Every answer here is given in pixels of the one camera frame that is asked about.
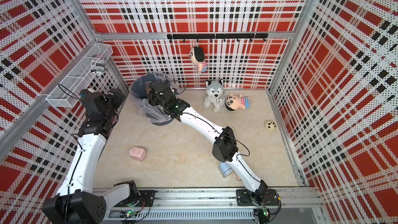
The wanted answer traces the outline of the grey bin with plastic liner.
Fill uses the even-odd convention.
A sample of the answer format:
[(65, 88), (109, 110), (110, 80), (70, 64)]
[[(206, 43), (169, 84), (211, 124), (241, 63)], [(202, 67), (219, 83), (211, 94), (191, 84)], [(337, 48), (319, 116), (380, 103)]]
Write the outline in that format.
[(132, 96), (137, 113), (146, 117), (147, 120), (156, 126), (164, 126), (171, 123), (171, 117), (161, 113), (161, 107), (149, 104), (146, 83), (157, 84), (169, 80), (169, 77), (161, 72), (146, 74), (136, 79), (129, 87), (129, 94)]

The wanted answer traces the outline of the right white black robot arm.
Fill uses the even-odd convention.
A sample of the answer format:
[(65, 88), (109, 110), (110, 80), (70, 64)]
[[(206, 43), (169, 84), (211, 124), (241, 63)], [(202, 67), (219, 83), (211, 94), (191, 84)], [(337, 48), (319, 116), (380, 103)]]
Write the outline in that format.
[(238, 151), (237, 140), (230, 127), (220, 127), (197, 113), (187, 102), (176, 97), (170, 82), (145, 82), (147, 101), (160, 107), (162, 114), (176, 119), (197, 130), (213, 145), (212, 155), (227, 164), (241, 179), (250, 197), (250, 203), (257, 206), (280, 206), (277, 192), (261, 180), (246, 164), (244, 155)]

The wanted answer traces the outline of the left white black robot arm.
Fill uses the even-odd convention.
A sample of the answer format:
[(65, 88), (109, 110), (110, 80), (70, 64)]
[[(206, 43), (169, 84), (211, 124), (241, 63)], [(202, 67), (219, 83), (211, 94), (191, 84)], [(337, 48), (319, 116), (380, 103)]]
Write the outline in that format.
[(61, 187), (42, 207), (53, 224), (99, 224), (118, 203), (141, 198), (132, 180), (113, 186), (102, 196), (93, 194), (97, 163), (118, 121), (118, 109), (126, 95), (116, 88), (108, 94), (84, 89), (79, 95), (86, 119), (78, 131), (77, 151)]

